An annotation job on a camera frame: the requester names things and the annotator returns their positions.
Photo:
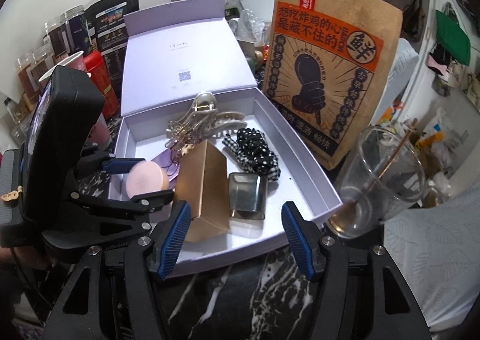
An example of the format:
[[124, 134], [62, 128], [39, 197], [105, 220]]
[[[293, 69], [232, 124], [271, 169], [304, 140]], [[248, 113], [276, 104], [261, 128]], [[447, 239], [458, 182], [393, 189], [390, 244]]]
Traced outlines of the purple signed card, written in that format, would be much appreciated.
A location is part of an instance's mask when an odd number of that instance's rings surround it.
[[165, 172], [168, 180], [168, 188], [173, 190], [176, 186], [177, 177], [180, 171], [180, 164], [175, 154], [170, 149], [165, 149], [152, 159]]

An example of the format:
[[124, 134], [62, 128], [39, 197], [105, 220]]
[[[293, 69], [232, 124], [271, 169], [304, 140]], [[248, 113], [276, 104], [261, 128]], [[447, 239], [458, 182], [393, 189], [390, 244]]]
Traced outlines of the gold rectangular box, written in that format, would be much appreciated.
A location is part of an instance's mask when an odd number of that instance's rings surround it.
[[226, 157], [210, 141], [181, 159], [174, 199], [188, 202], [191, 208], [185, 241], [197, 243], [230, 230]]

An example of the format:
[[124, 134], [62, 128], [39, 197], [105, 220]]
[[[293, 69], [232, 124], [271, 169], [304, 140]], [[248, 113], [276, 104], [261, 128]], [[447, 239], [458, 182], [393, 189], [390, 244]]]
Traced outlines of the clear gold hair claw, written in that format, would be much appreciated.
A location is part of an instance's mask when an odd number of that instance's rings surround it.
[[182, 118], [168, 122], [165, 147], [180, 158], [202, 141], [203, 130], [217, 115], [216, 97], [211, 92], [199, 93]]

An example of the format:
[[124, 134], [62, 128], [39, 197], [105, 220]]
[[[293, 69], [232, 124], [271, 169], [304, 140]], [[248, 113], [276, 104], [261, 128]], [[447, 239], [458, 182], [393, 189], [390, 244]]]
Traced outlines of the black white gingham scrunchie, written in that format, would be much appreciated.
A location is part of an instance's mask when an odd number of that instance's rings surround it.
[[229, 136], [222, 140], [223, 145], [236, 159], [238, 165], [245, 172], [266, 177], [268, 181], [278, 181], [281, 176], [278, 157], [267, 147], [265, 153], [258, 156], [247, 155], [240, 149], [239, 144]]

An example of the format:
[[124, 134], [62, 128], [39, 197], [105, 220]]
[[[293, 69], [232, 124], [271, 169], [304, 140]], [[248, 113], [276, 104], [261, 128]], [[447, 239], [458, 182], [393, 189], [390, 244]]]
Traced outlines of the black polka dot scrunchie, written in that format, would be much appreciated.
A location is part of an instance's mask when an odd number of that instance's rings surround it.
[[236, 136], [237, 159], [247, 171], [268, 176], [275, 181], [279, 176], [278, 159], [270, 150], [264, 134], [257, 129], [240, 129]]

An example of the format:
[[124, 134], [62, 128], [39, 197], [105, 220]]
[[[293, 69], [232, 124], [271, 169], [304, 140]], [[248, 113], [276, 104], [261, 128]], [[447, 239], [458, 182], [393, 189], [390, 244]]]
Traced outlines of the pearl grey hair claw clip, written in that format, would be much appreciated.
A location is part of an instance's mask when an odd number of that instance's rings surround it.
[[226, 111], [216, 118], [202, 131], [204, 138], [223, 138], [226, 134], [235, 134], [247, 127], [245, 115], [241, 112]]

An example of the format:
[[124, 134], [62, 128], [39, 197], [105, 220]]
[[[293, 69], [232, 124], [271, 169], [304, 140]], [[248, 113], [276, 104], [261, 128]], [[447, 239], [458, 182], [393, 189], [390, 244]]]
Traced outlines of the gold stirring stick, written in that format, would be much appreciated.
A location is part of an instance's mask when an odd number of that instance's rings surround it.
[[400, 136], [381, 126], [370, 126], [359, 136], [338, 175], [341, 209], [355, 213], [361, 203], [380, 206], [371, 193], [378, 190], [392, 201], [414, 203], [425, 188], [425, 173], [410, 137], [418, 119], [406, 124]]

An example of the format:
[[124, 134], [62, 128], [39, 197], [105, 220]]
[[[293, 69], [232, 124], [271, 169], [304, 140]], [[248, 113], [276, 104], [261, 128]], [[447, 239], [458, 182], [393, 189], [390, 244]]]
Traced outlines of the lavender open gift box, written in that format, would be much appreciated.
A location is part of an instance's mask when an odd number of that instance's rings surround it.
[[221, 224], [193, 210], [175, 276], [227, 266], [283, 246], [281, 207], [291, 201], [306, 220], [323, 223], [340, 198], [287, 119], [261, 93], [224, 18], [224, 0], [185, 0], [124, 17], [128, 33], [116, 154], [168, 165], [203, 141], [226, 152], [233, 114], [258, 129], [277, 156], [280, 177], [268, 187], [262, 220], [225, 216]]

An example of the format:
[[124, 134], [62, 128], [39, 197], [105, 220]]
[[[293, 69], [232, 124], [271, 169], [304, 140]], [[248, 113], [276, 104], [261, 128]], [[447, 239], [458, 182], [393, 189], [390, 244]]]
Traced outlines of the clear glass cup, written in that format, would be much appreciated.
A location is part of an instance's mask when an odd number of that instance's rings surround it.
[[410, 208], [425, 191], [426, 176], [411, 144], [380, 126], [363, 130], [335, 181], [343, 204], [326, 226], [343, 239], [358, 238]]

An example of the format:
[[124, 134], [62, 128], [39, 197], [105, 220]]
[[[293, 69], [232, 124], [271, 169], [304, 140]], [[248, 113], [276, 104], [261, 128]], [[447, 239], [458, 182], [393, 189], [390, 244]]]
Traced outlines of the red cylindrical tin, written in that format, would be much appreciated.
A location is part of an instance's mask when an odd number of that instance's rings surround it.
[[105, 99], [103, 106], [103, 116], [106, 120], [115, 115], [119, 109], [118, 98], [108, 76], [107, 66], [103, 61], [102, 55], [98, 51], [84, 57], [86, 71], [90, 74], [90, 79]]

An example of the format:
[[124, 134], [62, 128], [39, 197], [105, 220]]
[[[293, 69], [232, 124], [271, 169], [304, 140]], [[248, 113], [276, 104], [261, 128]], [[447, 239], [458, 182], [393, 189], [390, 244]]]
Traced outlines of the brown label tall jar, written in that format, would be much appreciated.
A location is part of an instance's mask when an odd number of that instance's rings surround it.
[[54, 65], [55, 57], [50, 43], [30, 50], [18, 58], [18, 78], [31, 103], [35, 103], [41, 93], [40, 78]]

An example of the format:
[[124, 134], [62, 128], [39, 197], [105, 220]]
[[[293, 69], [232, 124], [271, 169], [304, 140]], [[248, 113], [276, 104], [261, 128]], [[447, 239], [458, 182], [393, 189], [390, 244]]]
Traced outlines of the clear jar black label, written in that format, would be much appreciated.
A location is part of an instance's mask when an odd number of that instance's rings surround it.
[[82, 5], [72, 7], [60, 15], [61, 29], [67, 38], [69, 54], [81, 51], [86, 57], [93, 50], [85, 15], [85, 8]]

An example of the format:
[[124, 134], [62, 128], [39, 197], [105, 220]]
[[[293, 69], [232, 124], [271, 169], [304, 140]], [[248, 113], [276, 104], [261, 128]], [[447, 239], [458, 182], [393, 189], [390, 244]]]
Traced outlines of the black printed pouch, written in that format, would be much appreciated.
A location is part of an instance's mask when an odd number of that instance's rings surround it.
[[106, 65], [118, 98], [121, 96], [128, 31], [124, 17], [139, 10], [138, 0], [100, 0], [85, 11], [89, 31]]

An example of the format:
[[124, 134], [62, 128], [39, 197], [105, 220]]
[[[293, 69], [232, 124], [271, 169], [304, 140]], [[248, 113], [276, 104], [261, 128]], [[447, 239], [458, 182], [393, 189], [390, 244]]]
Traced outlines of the kraft paper snack bag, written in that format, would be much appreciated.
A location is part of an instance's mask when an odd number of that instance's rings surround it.
[[402, 22], [383, 0], [274, 0], [263, 92], [325, 169], [373, 118]]

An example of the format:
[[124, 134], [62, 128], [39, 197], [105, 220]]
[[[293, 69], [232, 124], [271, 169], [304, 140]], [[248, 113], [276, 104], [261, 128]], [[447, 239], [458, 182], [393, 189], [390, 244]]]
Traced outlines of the green tote bag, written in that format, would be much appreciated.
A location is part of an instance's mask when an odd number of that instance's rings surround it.
[[459, 64], [469, 66], [471, 60], [471, 44], [467, 34], [458, 23], [441, 11], [436, 11], [436, 41]]

